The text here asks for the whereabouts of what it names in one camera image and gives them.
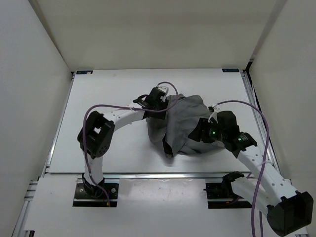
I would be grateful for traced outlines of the grey pleated skirt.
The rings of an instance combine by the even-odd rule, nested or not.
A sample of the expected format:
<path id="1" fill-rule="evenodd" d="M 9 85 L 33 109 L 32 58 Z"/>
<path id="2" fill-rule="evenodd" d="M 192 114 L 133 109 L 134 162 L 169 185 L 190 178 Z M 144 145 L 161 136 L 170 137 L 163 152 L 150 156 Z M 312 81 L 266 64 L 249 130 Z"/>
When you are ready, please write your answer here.
<path id="1" fill-rule="evenodd" d="M 179 94 L 174 107 L 165 119 L 147 118 L 148 136 L 153 145 L 167 158 L 176 155 L 195 156 L 224 148 L 223 143 L 196 142 L 188 135 L 196 128 L 200 118 L 208 119 L 210 111 L 199 95 Z"/>

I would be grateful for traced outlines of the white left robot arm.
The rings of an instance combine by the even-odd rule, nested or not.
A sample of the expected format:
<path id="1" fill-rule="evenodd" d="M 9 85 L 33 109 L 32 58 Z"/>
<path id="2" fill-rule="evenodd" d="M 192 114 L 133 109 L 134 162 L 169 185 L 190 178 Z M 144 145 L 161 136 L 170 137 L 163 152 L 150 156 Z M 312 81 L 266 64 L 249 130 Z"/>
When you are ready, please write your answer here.
<path id="1" fill-rule="evenodd" d="M 108 151 L 115 131 L 147 118 L 165 119 L 169 101 L 168 87 L 158 85 L 148 95 L 141 95 L 127 107 L 117 107 L 107 114 L 89 109 L 77 136 L 84 155 L 83 188 L 92 198 L 109 198 L 103 177 L 103 155 Z"/>

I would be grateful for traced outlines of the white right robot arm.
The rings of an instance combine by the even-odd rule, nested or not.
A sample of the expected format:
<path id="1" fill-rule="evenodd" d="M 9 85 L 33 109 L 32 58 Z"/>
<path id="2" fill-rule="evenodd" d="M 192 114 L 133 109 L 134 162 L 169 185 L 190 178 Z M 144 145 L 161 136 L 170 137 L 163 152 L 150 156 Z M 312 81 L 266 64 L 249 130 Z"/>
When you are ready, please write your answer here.
<path id="1" fill-rule="evenodd" d="M 298 191 L 272 164 L 263 160 L 257 142 L 249 133 L 240 131 L 233 112 L 221 111 L 215 118 L 200 118 L 188 138 L 209 144 L 222 142 L 225 149 L 249 169 L 257 178 L 258 188 L 235 171 L 222 178 L 221 192 L 230 198 L 240 196 L 251 203 L 266 216 L 278 236 L 284 237 L 312 222 L 312 196 Z"/>

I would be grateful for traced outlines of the blue label right corner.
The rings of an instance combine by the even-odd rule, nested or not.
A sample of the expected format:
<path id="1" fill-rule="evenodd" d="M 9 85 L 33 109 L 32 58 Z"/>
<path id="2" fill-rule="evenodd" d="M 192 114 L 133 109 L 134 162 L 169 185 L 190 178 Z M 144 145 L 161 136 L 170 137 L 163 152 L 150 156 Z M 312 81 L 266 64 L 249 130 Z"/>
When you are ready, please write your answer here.
<path id="1" fill-rule="evenodd" d="M 224 72 L 224 73 L 239 73 L 239 69 L 236 69 L 236 68 L 223 68 L 222 72 Z"/>

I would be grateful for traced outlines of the blue label corner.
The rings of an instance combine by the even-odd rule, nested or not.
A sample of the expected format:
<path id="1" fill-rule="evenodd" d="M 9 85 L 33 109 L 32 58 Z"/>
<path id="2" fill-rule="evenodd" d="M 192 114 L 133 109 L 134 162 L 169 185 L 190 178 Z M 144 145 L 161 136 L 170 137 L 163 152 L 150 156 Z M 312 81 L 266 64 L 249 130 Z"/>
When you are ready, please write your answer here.
<path id="1" fill-rule="evenodd" d="M 224 73 L 239 73 L 239 69 L 236 69 L 236 68 L 223 68 L 222 72 L 224 72 Z"/>
<path id="2" fill-rule="evenodd" d="M 76 75 L 90 75 L 93 74 L 93 70 L 78 70 Z"/>

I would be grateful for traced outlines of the blue label left corner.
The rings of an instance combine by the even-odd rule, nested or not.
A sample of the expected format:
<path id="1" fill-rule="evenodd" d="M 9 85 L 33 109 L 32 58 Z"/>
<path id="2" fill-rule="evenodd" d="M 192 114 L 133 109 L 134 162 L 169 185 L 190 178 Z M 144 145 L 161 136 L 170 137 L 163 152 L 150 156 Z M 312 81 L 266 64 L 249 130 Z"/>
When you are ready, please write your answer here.
<path id="1" fill-rule="evenodd" d="M 78 70 L 76 75 L 90 75 L 93 74 L 93 70 Z"/>

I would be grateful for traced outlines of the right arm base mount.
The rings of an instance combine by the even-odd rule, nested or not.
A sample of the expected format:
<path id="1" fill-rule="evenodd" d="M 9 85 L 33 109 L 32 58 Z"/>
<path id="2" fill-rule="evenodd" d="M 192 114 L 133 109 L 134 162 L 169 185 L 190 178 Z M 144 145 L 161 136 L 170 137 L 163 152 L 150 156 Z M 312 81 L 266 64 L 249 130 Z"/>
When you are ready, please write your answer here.
<path id="1" fill-rule="evenodd" d="M 205 188 L 208 209 L 243 209 L 252 205 L 232 190 L 232 182 L 245 175 L 239 171 L 231 172 L 222 177 L 221 182 L 207 182 Z"/>

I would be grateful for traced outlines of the aluminium frame rail right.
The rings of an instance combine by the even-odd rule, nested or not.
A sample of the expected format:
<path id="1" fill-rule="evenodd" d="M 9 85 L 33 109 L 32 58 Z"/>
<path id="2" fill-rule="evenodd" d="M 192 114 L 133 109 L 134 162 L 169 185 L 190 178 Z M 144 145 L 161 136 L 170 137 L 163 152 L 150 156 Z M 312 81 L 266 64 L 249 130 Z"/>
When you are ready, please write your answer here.
<path id="1" fill-rule="evenodd" d="M 261 111 L 259 101 L 258 101 L 258 98 L 256 96 L 256 92 L 255 92 L 254 86 L 253 86 L 251 78 L 250 78 L 250 73 L 246 70 L 242 70 L 240 73 L 241 73 L 241 77 L 242 77 L 242 80 L 243 80 L 243 83 L 245 86 L 245 90 L 246 90 L 246 93 L 248 96 L 249 103 Z M 261 115 L 256 110 L 253 110 L 253 113 L 255 116 L 257 127 L 259 129 L 259 134 L 261 136 L 261 140 L 263 141 L 263 143 L 265 145 L 266 137 L 267 137 L 267 130 L 266 130 L 265 122 L 263 121 Z M 273 145 L 271 143 L 271 139 L 269 139 L 269 143 L 268 143 L 267 158 L 273 163 L 275 169 L 279 173 L 281 173 L 279 163 L 277 161 L 277 157 L 275 155 L 275 151 L 274 151 Z"/>

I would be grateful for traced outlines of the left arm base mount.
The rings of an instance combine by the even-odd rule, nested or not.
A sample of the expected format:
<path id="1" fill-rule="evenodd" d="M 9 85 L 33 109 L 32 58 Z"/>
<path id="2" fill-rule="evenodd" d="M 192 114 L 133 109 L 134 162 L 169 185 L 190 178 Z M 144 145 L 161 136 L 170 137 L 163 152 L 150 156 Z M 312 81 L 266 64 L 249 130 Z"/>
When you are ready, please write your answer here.
<path id="1" fill-rule="evenodd" d="M 83 181 L 78 181 L 74 193 L 74 207 L 117 207 L 119 195 L 119 183 L 99 184 L 106 191 L 107 195 L 99 187 L 93 186 L 91 189 Z"/>

